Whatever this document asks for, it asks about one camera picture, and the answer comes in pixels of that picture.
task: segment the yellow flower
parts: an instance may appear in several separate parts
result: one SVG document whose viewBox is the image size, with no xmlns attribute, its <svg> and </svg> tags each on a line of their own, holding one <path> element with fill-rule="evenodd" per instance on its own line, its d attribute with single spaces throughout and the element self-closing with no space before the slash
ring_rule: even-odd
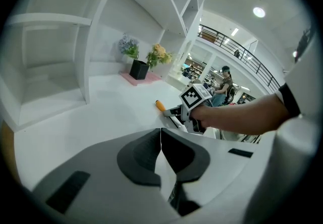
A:
<svg viewBox="0 0 323 224">
<path fill-rule="evenodd" d="M 160 48 L 160 44 L 155 44 L 154 48 L 155 48 L 155 50 L 157 50 L 158 48 Z"/>
<path fill-rule="evenodd" d="M 166 64 L 170 64 L 172 62 L 172 54 L 168 53 L 167 54 L 167 59 L 166 59 Z"/>
<path fill-rule="evenodd" d="M 165 56 L 165 53 L 166 53 L 165 48 L 163 48 L 162 46 L 159 46 L 159 48 L 157 48 L 156 50 L 157 50 L 157 55 L 159 57 L 164 57 Z"/>
</svg>

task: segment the black sleeve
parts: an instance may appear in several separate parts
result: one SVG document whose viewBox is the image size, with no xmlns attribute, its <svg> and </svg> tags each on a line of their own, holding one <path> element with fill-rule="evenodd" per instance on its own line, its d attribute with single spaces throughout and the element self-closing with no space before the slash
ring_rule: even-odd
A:
<svg viewBox="0 0 323 224">
<path fill-rule="evenodd" d="M 278 92 L 281 93 L 282 98 L 277 93 L 276 95 L 279 97 L 280 100 L 283 99 L 282 103 L 285 105 L 291 117 L 298 116 L 300 114 L 299 107 L 287 84 L 285 83 L 283 86 L 281 86 Z"/>
</svg>

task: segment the person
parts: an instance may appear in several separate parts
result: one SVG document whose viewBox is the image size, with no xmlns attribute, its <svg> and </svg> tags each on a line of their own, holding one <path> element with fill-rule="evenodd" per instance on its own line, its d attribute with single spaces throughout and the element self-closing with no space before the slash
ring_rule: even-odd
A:
<svg viewBox="0 0 323 224">
<path fill-rule="evenodd" d="M 192 71 L 193 71 L 193 66 L 191 65 L 190 67 L 185 68 L 183 72 L 183 76 L 187 77 Z"/>
<path fill-rule="evenodd" d="M 229 66 L 222 67 L 222 75 L 224 76 L 223 82 L 220 84 L 219 89 L 214 92 L 214 96 L 211 99 L 213 107 L 222 105 L 233 85 Z"/>
<path fill-rule="evenodd" d="M 286 84 L 274 94 L 247 104 L 209 107 L 198 106 L 191 117 L 200 120 L 204 128 L 260 135 L 276 130 L 284 121 L 300 114 L 296 100 Z"/>
<path fill-rule="evenodd" d="M 239 59 L 239 56 L 240 56 L 239 49 L 235 50 L 234 56 Z"/>
</svg>

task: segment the woman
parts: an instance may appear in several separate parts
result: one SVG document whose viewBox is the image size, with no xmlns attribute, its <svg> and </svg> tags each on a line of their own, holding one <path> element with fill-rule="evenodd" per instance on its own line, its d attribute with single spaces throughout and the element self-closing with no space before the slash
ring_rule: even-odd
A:
<svg viewBox="0 0 323 224">
<path fill-rule="evenodd" d="M 184 77 L 188 77 L 192 73 L 193 69 L 194 68 L 193 68 L 192 65 L 190 67 L 185 68 L 185 70 L 183 72 L 183 76 Z"/>
<path fill-rule="evenodd" d="M 211 98 L 213 107 L 222 105 L 227 97 L 227 93 L 230 91 L 230 88 L 233 85 L 229 66 L 222 67 L 222 75 L 224 76 L 223 82 L 220 84 L 220 87 L 218 87 L 218 90 L 214 92 L 214 96 Z"/>
</svg>

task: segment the balcony railing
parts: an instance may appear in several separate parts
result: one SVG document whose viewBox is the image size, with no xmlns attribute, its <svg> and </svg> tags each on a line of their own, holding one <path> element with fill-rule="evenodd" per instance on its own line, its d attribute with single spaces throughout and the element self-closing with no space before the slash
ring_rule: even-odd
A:
<svg viewBox="0 0 323 224">
<path fill-rule="evenodd" d="M 279 84 L 270 71 L 242 45 L 230 37 L 202 24 L 199 26 L 198 37 L 201 37 L 227 51 L 250 68 L 272 91 L 279 89 Z"/>
</svg>

